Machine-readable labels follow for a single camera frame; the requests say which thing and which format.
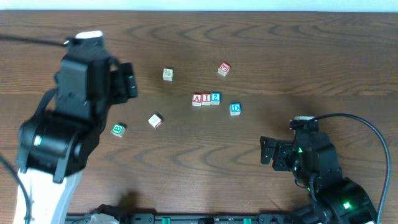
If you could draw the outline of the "blue number 2 block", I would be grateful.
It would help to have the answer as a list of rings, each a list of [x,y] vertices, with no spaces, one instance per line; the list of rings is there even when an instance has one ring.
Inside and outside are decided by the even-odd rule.
[[[213,92],[211,93],[211,105],[219,105],[221,101],[221,93]]]

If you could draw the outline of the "red letter A block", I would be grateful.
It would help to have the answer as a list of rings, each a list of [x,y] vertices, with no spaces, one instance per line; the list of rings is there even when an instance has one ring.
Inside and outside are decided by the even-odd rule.
[[[192,105],[193,106],[201,106],[201,94],[193,94]]]

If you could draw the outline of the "red letter I block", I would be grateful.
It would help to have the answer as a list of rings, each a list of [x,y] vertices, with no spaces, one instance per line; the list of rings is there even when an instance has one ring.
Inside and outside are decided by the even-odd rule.
[[[210,93],[202,93],[201,94],[201,105],[202,106],[211,105],[211,94]]]

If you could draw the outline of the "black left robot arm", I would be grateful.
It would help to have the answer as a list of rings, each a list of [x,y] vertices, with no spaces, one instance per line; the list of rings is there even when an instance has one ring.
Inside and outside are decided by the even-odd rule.
[[[137,96],[132,65],[113,57],[102,35],[78,35],[66,47],[55,88],[19,130],[15,223],[65,222],[110,107]]]

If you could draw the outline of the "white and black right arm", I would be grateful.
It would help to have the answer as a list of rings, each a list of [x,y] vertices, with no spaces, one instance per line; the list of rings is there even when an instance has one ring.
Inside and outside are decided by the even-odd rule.
[[[308,191],[310,205],[288,223],[376,223],[377,213],[366,191],[344,177],[336,149],[327,134],[297,131],[293,141],[262,136],[261,163],[291,172]]]

